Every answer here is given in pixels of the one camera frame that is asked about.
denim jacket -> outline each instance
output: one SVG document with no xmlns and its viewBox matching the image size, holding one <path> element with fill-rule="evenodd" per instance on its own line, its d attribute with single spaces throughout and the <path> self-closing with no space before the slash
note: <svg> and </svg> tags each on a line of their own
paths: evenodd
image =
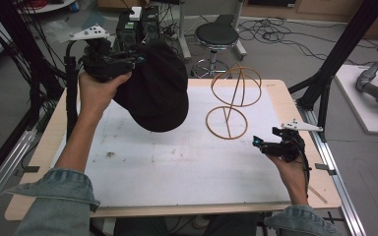
<svg viewBox="0 0 378 236">
<path fill-rule="evenodd" d="M 36 197 L 15 235 L 89 235 L 91 211 L 99 206 L 88 176 L 68 169 L 50 169 L 39 181 L 4 194 Z M 311 206 L 289 206 L 265 224 L 281 236 L 342 235 Z"/>
</svg>

